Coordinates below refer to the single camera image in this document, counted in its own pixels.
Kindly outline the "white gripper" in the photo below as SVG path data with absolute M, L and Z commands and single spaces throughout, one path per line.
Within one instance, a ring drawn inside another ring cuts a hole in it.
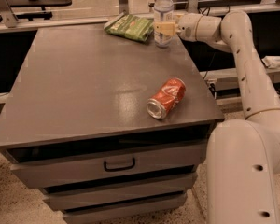
M 190 13 L 187 15 L 175 14 L 174 19 L 178 21 L 178 26 L 173 21 L 155 22 L 154 30 L 168 36 L 174 36 L 179 32 L 179 37 L 185 41 L 196 41 L 196 28 L 200 19 L 199 14 Z

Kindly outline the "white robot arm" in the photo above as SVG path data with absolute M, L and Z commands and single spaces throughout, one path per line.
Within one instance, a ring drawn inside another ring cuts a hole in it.
M 234 57 L 244 117 L 212 131 L 206 152 L 207 224 L 280 224 L 274 176 L 280 173 L 280 98 L 253 42 L 248 15 L 188 13 L 154 29 L 204 42 Z

